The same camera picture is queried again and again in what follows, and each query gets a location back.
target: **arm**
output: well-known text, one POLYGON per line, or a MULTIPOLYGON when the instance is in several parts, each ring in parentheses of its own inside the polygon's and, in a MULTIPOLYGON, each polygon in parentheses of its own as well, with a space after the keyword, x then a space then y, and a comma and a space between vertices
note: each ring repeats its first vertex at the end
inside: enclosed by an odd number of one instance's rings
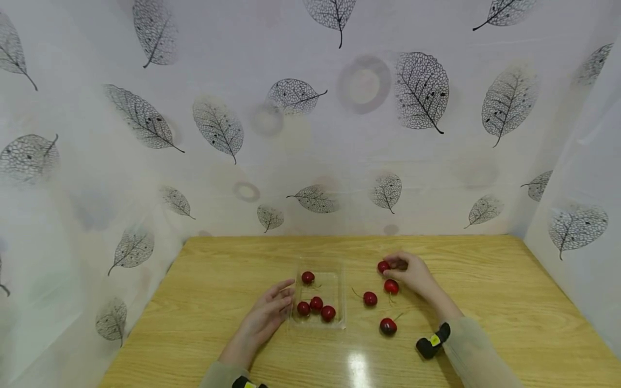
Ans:
POLYGON ((214 362, 199 388, 236 388, 240 377, 245 381, 250 365, 261 345, 265 344, 291 312, 293 279, 272 286, 252 307, 248 315, 214 362))
POLYGON ((391 269, 383 275, 401 281, 425 299, 440 323, 447 322, 451 335, 443 347, 466 388, 522 388, 513 371, 494 350, 479 324, 464 317, 453 299, 435 281, 427 265, 418 256, 405 252, 384 258, 391 269))

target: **table surface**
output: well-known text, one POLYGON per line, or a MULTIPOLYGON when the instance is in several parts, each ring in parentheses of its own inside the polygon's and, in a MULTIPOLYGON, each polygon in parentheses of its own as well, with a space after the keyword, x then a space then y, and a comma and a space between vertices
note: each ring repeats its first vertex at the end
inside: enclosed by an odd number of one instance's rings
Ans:
POLYGON ((417 253, 463 312, 487 331, 527 387, 621 387, 621 364, 528 248, 510 236, 197 237, 188 240, 100 387, 196 387, 269 285, 299 257, 342 258, 347 286, 374 291, 367 309, 351 290, 347 328, 286 322, 257 356, 270 388, 462 387, 445 355, 423 361, 414 344, 437 323, 409 291, 391 307, 377 262, 417 253), (405 313, 394 338, 379 321, 405 313))

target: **white curtain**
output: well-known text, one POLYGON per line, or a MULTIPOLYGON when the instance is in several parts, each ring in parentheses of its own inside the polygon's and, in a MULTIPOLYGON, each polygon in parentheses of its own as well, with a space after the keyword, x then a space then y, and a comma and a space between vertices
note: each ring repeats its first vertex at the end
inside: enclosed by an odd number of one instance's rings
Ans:
POLYGON ((621 9, 499 3, 4 1, 0 386, 96 386, 193 235, 528 230, 619 354, 621 9), (569 200, 608 225, 561 261, 569 200))
POLYGON ((573 123, 525 242, 621 358, 620 48, 573 123))

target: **clear plastic container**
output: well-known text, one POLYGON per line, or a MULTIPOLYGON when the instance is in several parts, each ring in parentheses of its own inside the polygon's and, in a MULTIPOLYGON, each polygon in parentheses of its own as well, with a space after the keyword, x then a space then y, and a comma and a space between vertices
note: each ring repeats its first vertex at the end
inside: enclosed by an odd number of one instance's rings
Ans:
POLYGON ((296 263, 296 293, 289 323, 299 328, 330 328, 344 329, 346 326, 345 268, 343 261, 337 258, 302 257, 296 263), (302 283, 302 273, 310 271, 315 274, 315 281, 306 285, 302 283), (297 304, 304 300, 319 296, 324 306, 330 305, 337 311, 331 322, 324 322, 321 314, 311 312, 302 317, 297 312, 297 304))

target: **cherry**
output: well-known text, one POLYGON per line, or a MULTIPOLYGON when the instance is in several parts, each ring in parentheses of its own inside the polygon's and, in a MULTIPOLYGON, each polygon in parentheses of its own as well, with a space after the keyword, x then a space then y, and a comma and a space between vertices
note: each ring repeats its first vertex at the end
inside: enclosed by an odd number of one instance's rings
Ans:
POLYGON ((373 294, 371 291, 367 291, 362 296, 360 296, 358 295, 356 290, 353 289, 353 287, 351 288, 351 290, 353 291, 354 294, 356 294, 357 297, 362 299, 362 301, 365 303, 365 306, 373 307, 376 304, 378 304, 378 296, 373 294))
POLYGON ((308 317, 311 313, 311 307, 306 302, 300 302, 297 304, 297 313, 303 317, 308 317))
POLYGON ((324 302, 318 296, 315 296, 313 297, 313 299, 310 300, 310 309, 313 310, 314 312, 321 311, 323 306, 324 306, 324 302))
POLYGON ((393 336, 397 332, 397 324, 394 322, 399 317, 403 315, 403 313, 399 314, 394 320, 390 318, 384 318, 379 323, 379 330, 387 336, 393 336))
POLYGON ((384 283, 384 290, 386 290, 389 294, 397 295, 399 293, 399 283, 392 279, 388 279, 384 283))
POLYGON ((388 264, 387 262, 385 262, 384 260, 380 261, 378 263, 378 271, 379 273, 384 273, 385 270, 390 269, 390 264, 388 264))
POLYGON ((334 307, 326 305, 321 309, 321 317, 325 322, 330 322, 336 316, 337 311, 334 307))
POLYGON ((302 274, 302 283, 304 284, 311 284, 315 281, 315 274, 310 272, 310 271, 306 271, 302 274))

